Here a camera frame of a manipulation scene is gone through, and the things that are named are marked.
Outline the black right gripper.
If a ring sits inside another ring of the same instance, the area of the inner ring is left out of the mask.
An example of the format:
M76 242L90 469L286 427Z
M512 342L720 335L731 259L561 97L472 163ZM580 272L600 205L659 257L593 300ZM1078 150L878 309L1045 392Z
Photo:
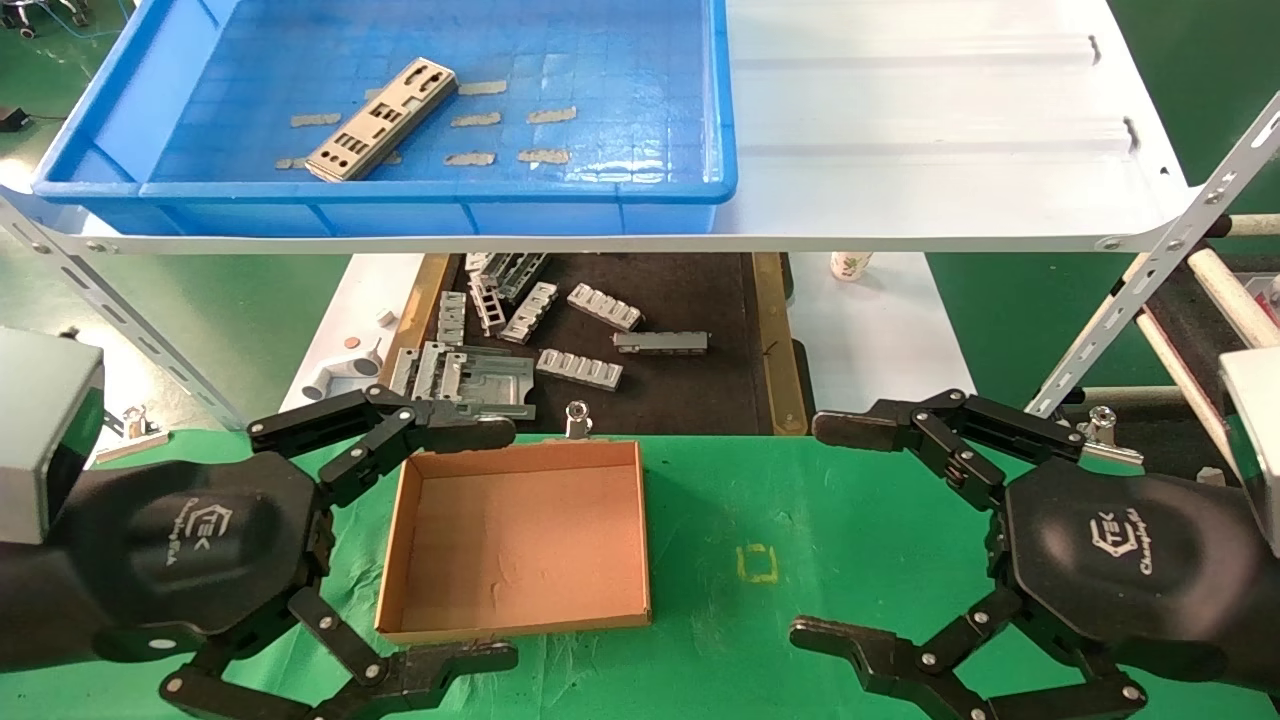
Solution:
M812 433L833 447L910 452L973 509L1005 509L1012 578L1053 619L1053 635L1172 680L1254 682L1256 523L1243 489L1085 470L1069 464L1082 456L1079 432L960 389L823 410ZM1006 489L979 447L1062 461ZM865 692L929 719L1129 719L1146 708L1139 683L1084 650L1068 655L1083 676L1075 685L989 698L966 685L957 669L1025 605L998 587L924 644L808 615L792 620L790 641L849 661Z

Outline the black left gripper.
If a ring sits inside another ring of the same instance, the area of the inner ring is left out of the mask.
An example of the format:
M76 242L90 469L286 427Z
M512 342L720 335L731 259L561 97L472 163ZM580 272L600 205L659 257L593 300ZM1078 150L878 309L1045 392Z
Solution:
M96 612L93 659L195 653L163 700L197 719L384 719L436 708L461 676L503 673L504 641L415 646L380 656L319 594L335 543L328 507L347 507L420 452L511 446L506 416L369 386L250 423L256 455L91 471L60 520L70 575ZM284 457L349 447L315 480ZM223 674L301 625L349 674L319 705L237 685Z

